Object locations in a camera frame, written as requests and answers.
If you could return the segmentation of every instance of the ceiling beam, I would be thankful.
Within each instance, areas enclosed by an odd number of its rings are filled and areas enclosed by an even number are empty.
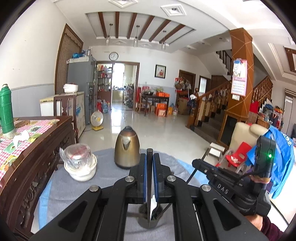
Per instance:
[[[154,16],[149,16],[149,18],[147,19],[144,27],[142,28],[139,36],[138,36],[138,39],[141,40],[141,38],[143,37],[144,33],[146,32],[147,28],[149,27],[149,25],[151,24],[152,20],[153,20]]]
[[[133,30],[133,25],[135,24],[135,20],[137,17],[137,13],[133,13],[133,16],[131,17],[131,23],[128,29],[128,35],[126,36],[127,39],[129,39],[131,37],[131,31]]]
[[[167,26],[170,23],[170,20],[166,19],[164,22],[158,27],[158,29],[152,34],[152,36],[149,39],[149,42],[151,42],[160,32],[164,29],[165,26]]]
[[[104,22],[103,12],[98,12],[98,14],[99,14],[99,19],[101,22],[101,27],[103,30],[104,38],[107,38],[107,32],[106,32],[106,26],[105,26],[105,22]]]
[[[294,64],[293,54],[296,54],[296,50],[286,48],[286,47],[284,47],[284,48],[285,48],[285,52],[286,52],[286,55],[287,55],[290,71],[295,73],[296,72],[296,68],[295,68],[296,66]]]
[[[177,27],[175,27],[171,32],[169,32],[169,33],[164,37],[164,41],[167,40],[169,37],[171,37],[172,35],[174,35],[176,32],[178,32],[180,29],[182,29],[182,28],[184,28],[184,27],[185,27],[185,25],[183,25],[183,24],[179,24]]]
[[[115,38],[118,39],[119,32],[119,12],[115,12]]]

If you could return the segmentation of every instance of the sleeve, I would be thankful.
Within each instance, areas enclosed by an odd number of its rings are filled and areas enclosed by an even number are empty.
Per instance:
[[[278,241],[283,235],[283,232],[275,224],[271,223],[268,217],[263,217],[261,232],[267,236],[269,241]]]

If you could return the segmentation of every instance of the metal screw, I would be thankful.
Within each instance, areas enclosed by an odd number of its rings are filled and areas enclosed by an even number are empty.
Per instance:
[[[202,190],[204,190],[205,192],[208,192],[211,190],[211,187],[209,185],[202,185]]]
[[[131,183],[135,180],[135,178],[133,176],[127,176],[125,177],[125,181],[128,182],[128,183]]]
[[[89,190],[90,190],[91,192],[96,192],[96,191],[99,190],[99,186],[97,186],[97,185],[91,185],[91,186],[89,187]]]
[[[167,180],[170,181],[170,182],[174,182],[174,181],[176,181],[176,177],[173,176],[173,175],[170,175],[170,176],[167,177]]]

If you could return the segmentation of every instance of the checkered tablecloth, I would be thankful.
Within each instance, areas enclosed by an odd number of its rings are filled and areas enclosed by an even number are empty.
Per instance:
[[[0,180],[22,151],[58,121],[58,119],[31,120],[30,124],[17,128],[17,135],[20,135],[22,131],[26,130],[30,136],[29,140],[20,141],[17,148],[14,147],[12,139],[3,138],[2,128],[0,128]]]

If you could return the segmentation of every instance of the electric kettle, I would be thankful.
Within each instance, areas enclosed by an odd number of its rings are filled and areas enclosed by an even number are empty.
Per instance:
[[[117,166],[129,169],[140,162],[140,142],[137,133],[126,126],[119,134],[115,144],[114,161]]]

